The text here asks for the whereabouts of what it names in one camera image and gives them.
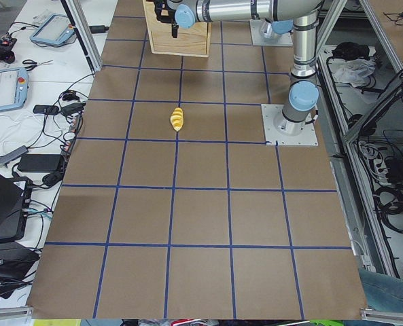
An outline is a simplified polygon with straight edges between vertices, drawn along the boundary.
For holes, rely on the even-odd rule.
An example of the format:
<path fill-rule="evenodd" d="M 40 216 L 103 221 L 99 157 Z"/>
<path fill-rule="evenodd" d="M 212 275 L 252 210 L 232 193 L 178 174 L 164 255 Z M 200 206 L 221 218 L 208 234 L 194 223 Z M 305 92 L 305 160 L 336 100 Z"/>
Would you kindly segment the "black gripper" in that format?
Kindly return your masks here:
<path fill-rule="evenodd" d="M 153 3 L 157 21 L 171 24 L 171 36 L 172 38 L 177 38 L 179 26 L 175 23 L 175 10 L 165 0 L 153 0 Z"/>

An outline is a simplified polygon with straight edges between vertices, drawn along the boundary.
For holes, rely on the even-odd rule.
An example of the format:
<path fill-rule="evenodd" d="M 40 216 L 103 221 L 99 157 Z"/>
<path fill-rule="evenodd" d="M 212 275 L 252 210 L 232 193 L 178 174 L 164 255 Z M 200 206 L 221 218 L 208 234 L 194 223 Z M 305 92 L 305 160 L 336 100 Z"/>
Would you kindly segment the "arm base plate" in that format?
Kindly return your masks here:
<path fill-rule="evenodd" d="M 293 46 L 292 20 L 273 21 L 251 20 L 251 42 L 253 46 L 286 47 Z"/>
<path fill-rule="evenodd" d="M 308 113 L 303 122 L 290 122 L 283 116 L 283 105 L 261 104 L 266 145 L 316 147 L 317 135 L 313 117 Z"/>

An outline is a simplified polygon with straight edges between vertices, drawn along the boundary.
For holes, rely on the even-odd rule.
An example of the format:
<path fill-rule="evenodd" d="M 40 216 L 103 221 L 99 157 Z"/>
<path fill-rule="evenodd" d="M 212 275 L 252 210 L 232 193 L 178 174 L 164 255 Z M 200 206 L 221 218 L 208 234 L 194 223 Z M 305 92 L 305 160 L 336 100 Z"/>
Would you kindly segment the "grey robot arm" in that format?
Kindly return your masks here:
<path fill-rule="evenodd" d="M 273 118 L 275 129 L 285 136 L 299 135 L 315 108 L 319 91 L 315 85 L 317 26 L 321 1 L 153 1 L 157 21 L 170 24 L 171 34 L 196 23 L 225 20 L 259 20 L 279 34 L 281 24 L 290 23 L 293 65 L 287 100 Z"/>

